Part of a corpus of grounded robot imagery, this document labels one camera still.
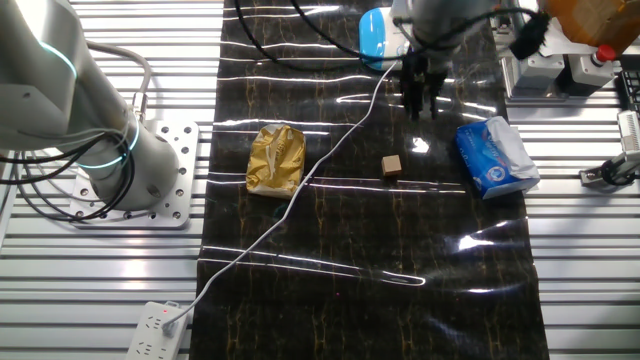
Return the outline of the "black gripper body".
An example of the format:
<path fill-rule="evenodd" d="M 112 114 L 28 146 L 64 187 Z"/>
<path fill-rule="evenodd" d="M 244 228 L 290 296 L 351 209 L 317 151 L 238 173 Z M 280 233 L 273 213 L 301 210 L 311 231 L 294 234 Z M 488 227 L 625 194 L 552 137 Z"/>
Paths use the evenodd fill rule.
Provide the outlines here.
<path fill-rule="evenodd" d="M 402 60 L 400 85 L 403 94 L 417 93 L 428 88 L 439 94 L 447 78 L 449 57 L 444 53 L 406 55 Z"/>

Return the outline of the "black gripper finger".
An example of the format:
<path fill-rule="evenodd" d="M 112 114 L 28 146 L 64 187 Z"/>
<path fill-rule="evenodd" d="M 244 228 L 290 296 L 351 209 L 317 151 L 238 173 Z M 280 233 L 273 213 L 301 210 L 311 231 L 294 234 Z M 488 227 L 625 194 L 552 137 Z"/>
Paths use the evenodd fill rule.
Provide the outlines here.
<path fill-rule="evenodd" d="M 403 105 L 412 121 L 418 121 L 420 116 L 420 87 L 419 84 L 407 82 L 402 85 Z"/>
<path fill-rule="evenodd" d="M 437 105 L 437 98 L 441 91 L 441 85 L 437 82 L 431 82 L 428 86 L 429 94 L 429 112 L 432 119 L 436 119 L 439 111 Z"/>

